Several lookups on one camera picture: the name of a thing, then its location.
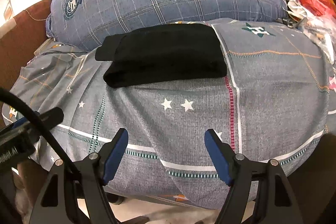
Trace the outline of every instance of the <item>blue gripper pad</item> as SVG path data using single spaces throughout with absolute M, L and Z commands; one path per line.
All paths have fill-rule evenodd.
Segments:
M 14 123 L 12 124 L 11 129 L 17 128 L 17 127 L 23 125 L 23 124 L 24 124 L 25 122 L 27 122 L 27 121 L 28 121 L 27 118 L 26 118 L 26 117 L 23 117 L 23 118 L 21 118 L 20 120 L 17 120 L 16 122 L 14 122 Z
M 118 130 L 117 134 L 120 131 L 121 131 L 121 135 L 119 139 L 117 140 L 117 143 L 115 144 L 114 149 L 112 150 L 112 153 L 105 161 L 105 168 L 104 168 L 105 172 L 102 177 L 104 185 L 107 185 L 109 181 L 114 179 L 114 176 L 118 170 L 119 164 L 121 162 L 121 159 L 125 153 L 125 150 L 128 144 L 127 130 L 124 128 L 121 128 Z
M 214 138 L 217 138 L 220 144 L 224 144 L 218 138 L 213 129 L 208 129 L 204 134 L 205 147 L 207 148 L 212 163 L 218 173 L 218 177 L 220 180 L 224 181 L 226 185 L 231 186 L 233 183 L 233 178 L 231 178 L 229 174 L 229 163 L 225 159 Z

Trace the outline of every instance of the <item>orange stitching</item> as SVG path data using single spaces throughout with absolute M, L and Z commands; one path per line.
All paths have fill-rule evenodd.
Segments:
M 54 68 L 56 68 L 56 66 L 58 65 L 58 62 L 60 61 L 60 59 L 59 59 L 60 57 L 61 57 L 61 54 L 58 56 L 58 58 L 57 58 L 57 62 L 56 62 L 56 64 L 55 64 Z M 47 76 L 47 78 L 46 78 L 46 80 L 45 80 L 44 82 L 46 82 L 46 81 L 49 79 L 49 77 L 53 74 L 53 72 L 54 72 L 54 70 L 51 71 L 51 73 Z M 32 106 L 33 101 L 35 100 L 36 96 L 41 92 L 42 87 L 43 87 L 43 86 L 41 86 L 40 89 L 37 91 L 37 93 L 35 93 L 35 94 L 33 95 L 33 98 L 31 99 L 31 101 L 30 101 L 30 103 L 29 103 L 29 106 Z
M 11 89 L 14 89 L 14 88 L 17 86 L 17 84 L 18 84 L 18 83 L 17 83 L 17 82 L 15 82 L 15 84 L 12 86 L 12 88 L 11 88 Z
M 81 73 L 87 72 L 87 71 L 90 70 L 90 69 L 91 69 L 91 68 L 81 71 L 80 73 L 77 74 L 77 76 L 80 75 Z M 74 75 L 69 75 L 69 74 L 66 74 L 65 76 L 66 76 L 66 77 L 75 77 Z
M 321 58 L 322 56 L 316 56 L 316 55 L 310 55 L 310 54 L 300 54 L 298 52 L 276 52 L 276 51 L 271 51 L 271 50 L 264 50 L 264 51 L 259 51 L 259 52 L 233 52 L 233 51 L 227 51 L 227 53 L 231 53 L 234 55 L 254 55 L 254 54 L 261 54 L 261 53 L 273 53 L 273 54 L 279 54 L 279 55 L 304 55 L 304 56 L 309 56 L 312 58 Z
M 47 85 L 47 84 L 45 84 L 45 83 L 42 83 L 41 81 L 37 80 L 36 78 L 33 79 L 33 80 L 29 80 L 28 78 L 23 77 L 23 76 L 21 76 L 21 75 L 19 76 L 19 78 L 22 78 L 22 79 L 24 79 L 24 80 L 26 80 L 26 81 L 28 81 L 28 82 L 30 82 L 30 81 L 36 81 L 36 82 L 39 82 L 41 85 L 45 85 L 45 86 L 47 86 L 47 87 L 50 88 L 51 90 L 53 89 L 51 86 L 49 86 L 49 85 Z
M 285 36 L 285 35 L 283 35 L 287 40 L 288 40 L 288 42 L 299 52 L 299 54 L 302 56 L 302 58 L 303 58 L 303 60 L 304 60 L 304 62 L 306 63 L 306 66 L 308 67 L 308 70 L 310 71 L 310 73 L 311 73 L 311 75 L 313 76 L 313 78 L 314 78 L 314 80 L 315 80 L 315 82 L 316 82 L 316 84 L 317 84 L 317 86 L 321 89 L 321 90 L 323 90 L 323 89 L 326 89 L 326 90 L 329 90 L 329 86 L 327 86 L 327 85 L 324 85 L 324 86 L 321 86 L 320 85 L 320 83 L 317 81 L 317 79 L 316 79 L 316 76 L 315 76 L 315 74 L 314 74 L 314 72 L 313 72 L 313 70 L 312 70 L 312 68 L 310 67 L 310 65 L 308 64 L 308 62 L 307 62 L 307 60 L 306 60 L 306 58 L 305 58 L 305 56 L 304 56 L 304 54 L 288 39 L 288 37 L 287 36 Z

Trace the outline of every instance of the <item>floor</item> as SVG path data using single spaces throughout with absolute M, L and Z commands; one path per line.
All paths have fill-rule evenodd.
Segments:
M 88 216 L 85 200 L 79 199 L 80 209 Z M 115 217 L 119 221 L 129 220 L 137 216 L 147 216 L 150 224 L 194 224 L 203 220 L 204 224 L 213 224 L 218 216 L 218 210 L 187 208 L 149 203 L 137 199 L 126 199 L 120 205 L 111 205 Z M 249 202 L 245 209 L 243 221 L 253 212 L 254 202 Z

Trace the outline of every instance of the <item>metal screw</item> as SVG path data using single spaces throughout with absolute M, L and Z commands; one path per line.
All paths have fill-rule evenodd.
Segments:
M 98 154 L 97 154 L 97 153 L 91 153 L 91 154 L 89 155 L 89 159 L 90 159 L 90 160 L 95 160 L 96 158 L 98 158 Z
M 237 159 L 237 160 L 243 160 L 244 158 L 245 158 L 245 157 L 244 157 L 243 154 L 240 154 L 240 153 L 236 154 L 236 159 Z
M 56 164 L 57 166 L 60 166 L 60 165 L 63 164 L 63 160 L 58 159 L 57 161 L 55 161 L 55 164 Z
M 277 161 L 277 160 L 275 160 L 275 159 L 271 159 L 271 164 L 273 165 L 273 166 L 277 166 L 278 164 L 279 164 L 279 162 Z

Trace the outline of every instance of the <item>gray bedsheet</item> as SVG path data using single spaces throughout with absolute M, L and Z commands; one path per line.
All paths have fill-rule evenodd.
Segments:
M 22 68 L 11 91 L 33 110 L 64 111 L 52 133 L 72 160 L 98 151 L 120 127 L 128 130 L 107 191 L 220 208 L 228 187 L 217 177 L 204 132 L 213 128 L 251 160 L 278 159 L 288 175 L 322 134 L 335 132 L 336 80 L 324 54 L 297 30 L 231 19 L 207 24 L 228 65 L 224 78 L 112 89 L 102 78 L 110 62 L 55 42 Z M 4 105 L 7 123 L 21 117 L 14 113 Z M 58 156 L 41 138 L 32 158 L 49 170 Z M 253 184 L 250 200 L 255 195 Z

